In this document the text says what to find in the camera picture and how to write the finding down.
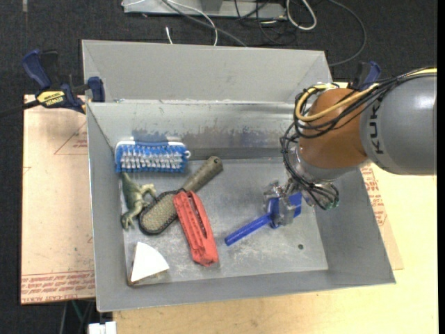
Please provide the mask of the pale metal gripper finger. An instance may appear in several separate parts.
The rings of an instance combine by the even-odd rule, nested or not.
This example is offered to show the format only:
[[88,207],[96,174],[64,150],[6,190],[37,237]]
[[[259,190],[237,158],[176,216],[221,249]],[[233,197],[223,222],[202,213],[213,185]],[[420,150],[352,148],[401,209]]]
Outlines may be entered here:
[[275,201],[279,198],[279,187],[280,184],[278,181],[271,182],[268,186],[263,190],[263,210],[266,215],[268,215],[269,222],[273,222],[273,207]]
[[288,225],[293,222],[296,206],[293,205],[288,196],[280,198],[280,225]]

